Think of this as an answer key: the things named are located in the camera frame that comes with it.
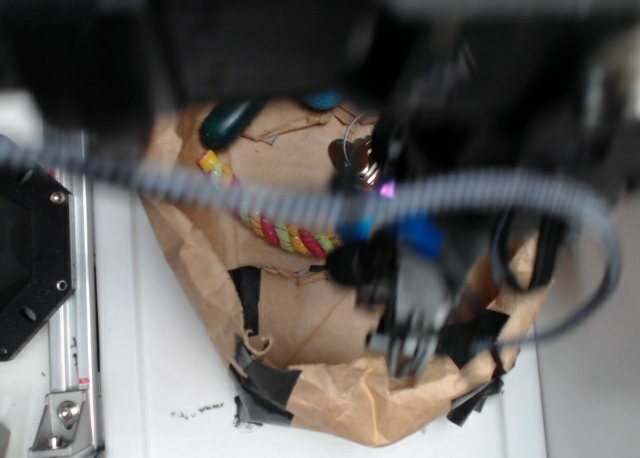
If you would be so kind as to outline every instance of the metal bracket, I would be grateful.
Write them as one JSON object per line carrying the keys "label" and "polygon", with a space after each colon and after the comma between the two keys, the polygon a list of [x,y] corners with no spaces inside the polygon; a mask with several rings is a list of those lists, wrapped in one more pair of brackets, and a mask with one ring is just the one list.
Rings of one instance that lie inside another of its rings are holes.
{"label": "metal bracket", "polygon": [[438,345],[438,332],[455,300],[438,264],[401,248],[393,300],[383,328],[372,333],[368,347],[386,354],[393,376],[420,375]]}
{"label": "metal bracket", "polygon": [[78,456],[95,449],[91,437],[91,419],[85,411],[85,392],[50,393],[40,420],[29,458]]}

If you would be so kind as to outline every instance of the wire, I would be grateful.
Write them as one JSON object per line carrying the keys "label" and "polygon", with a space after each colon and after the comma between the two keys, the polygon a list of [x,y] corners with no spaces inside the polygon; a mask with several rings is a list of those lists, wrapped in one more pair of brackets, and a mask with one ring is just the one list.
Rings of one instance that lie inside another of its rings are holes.
{"label": "wire", "polygon": [[349,160],[349,154],[347,153],[347,138],[349,137],[349,132],[351,131],[351,128],[353,128],[353,125],[355,125],[358,121],[360,121],[370,113],[372,113],[371,110],[365,110],[358,116],[356,116],[353,120],[351,120],[351,123],[349,123],[349,126],[347,126],[347,129],[344,132],[344,136],[342,137],[342,154],[344,155],[344,159],[347,160],[347,165],[349,166],[352,166],[351,160]]}
{"label": "wire", "polygon": [[515,212],[511,209],[503,211],[496,222],[491,237],[491,269],[494,281],[506,283],[520,293],[546,286],[553,277],[558,249],[565,232],[565,224],[555,218],[543,216],[538,230],[538,244],[534,259],[533,273],[529,285],[523,287],[513,275],[509,267],[509,233]]}
{"label": "wire", "polygon": [[[169,201],[226,208],[231,212],[248,206],[273,219],[320,229],[369,221],[375,227],[383,227],[417,214],[517,207],[548,214],[591,231],[604,245],[607,256],[602,283],[587,303],[564,322],[535,337],[502,341],[496,344],[498,347],[548,341],[567,333],[606,301],[621,275],[621,252],[607,203],[593,190],[573,180],[530,171],[486,169],[434,176],[396,185],[395,197],[389,199],[377,194],[327,195],[256,186],[216,188],[202,174],[179,166],[168,168],[98,155],[83,160],[64,147],[30,151],[16,147],[6,137],[0,139],[0,167],[24,170],[37,163]],[[480,340],[475,344],[483,345]]]}

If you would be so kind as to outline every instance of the screw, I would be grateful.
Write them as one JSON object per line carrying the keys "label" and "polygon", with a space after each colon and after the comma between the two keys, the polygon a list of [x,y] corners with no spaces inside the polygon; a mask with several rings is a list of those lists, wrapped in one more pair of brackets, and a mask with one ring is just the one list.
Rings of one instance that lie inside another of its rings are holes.
{"label": "screw", "polygon": [[54,205],[61,205],[65,201],[67,201],[67,196],[61,191],[54,191],[53,193],[51,193],[49,200],[51,200],[51,203],[53,203]]}
{"label": "screw", "polygon": [[52,436],[47,440],[47,448],[50,450],[57,450],[62,447],[62,438],[59,436]]}
{"label": "screw", "polygon": [[80,413],[80,407],[73,401],[64,401],[58,406],[58,418],[60,421],[67,422],[75,418]]}

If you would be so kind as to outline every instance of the brown paper bag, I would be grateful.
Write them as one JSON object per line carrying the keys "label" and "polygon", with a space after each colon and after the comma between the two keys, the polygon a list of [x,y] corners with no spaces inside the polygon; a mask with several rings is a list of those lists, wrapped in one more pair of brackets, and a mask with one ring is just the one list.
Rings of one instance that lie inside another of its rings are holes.
{"label": "brown paper bag", "polygon": [[324,125],[330,117],[330,111],[311,110],[294,101],[271,101],[242,132],[242,136],[254,141],[262,141],[309,126]]}
{"label": "brown paper bag", "polygon": [[[209,111],[210,107],[191,108],[158,120],[149,159],[197,169],[196,159],[203,151],[198,128]],[[271,112],[272,108],[263,111]],[[240,139],[220,159],[243,181],[324,188],[333,172],[327,147],[344,130],[332,115],[322,125],[282,134],[273,146]],[[363,136],[368,132],[363,127]],[[153,198],[146,198],[145,206],[169,264],[230,365],[239,403],[245,411],[252,406],[257,410],[257,415],[247,412],[249,419],[261,420],[271,413],[275,418],[266,421],[370,446],[386,445],[449,412],[453,399],[490,382],[496,358],[506,371],[515,363],[515,348],[503,350],[499,357],[482,352],[462,369],[448,356],[436,356],[417,379],[390,378],[385,360],[365,346],[383,310],[356,307],[354,291],[323,273],[300,275],[321,260],[274,248],[222,211]],[[513,259],[514,272],[523,280],[531,274],[534,252],[535,241],[529,240]],[[243,310],[228,272],[247,267],[261,269],[253,310],[258,319],[252,326],[259,330],[252,330],[258,331],[253,336],[245,331],[249,305]],[[497,290],[486,263],[476,267],[469,283],[490,310],[509,315],[500,338],[524,335],[549,291],[518,295]]]}

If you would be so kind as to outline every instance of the rope toy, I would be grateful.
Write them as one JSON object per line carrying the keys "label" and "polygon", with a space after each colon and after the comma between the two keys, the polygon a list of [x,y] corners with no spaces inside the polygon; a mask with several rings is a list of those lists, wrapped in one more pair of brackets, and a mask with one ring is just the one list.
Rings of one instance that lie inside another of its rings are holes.
{"label": "rope toy", "polygon": [[[234,176],[228,165],[220,162],[211,150],[205,151],[198,159],[200,169],[209,175],[214,186],[240,186],[240,180]],[[290,253],[326,258],[337,247],[342,246],[340,237],[335,233],[311,232],[304,228],[271,221],[260,213],[240,209],[236,216],[242,223],[272,246]]]}

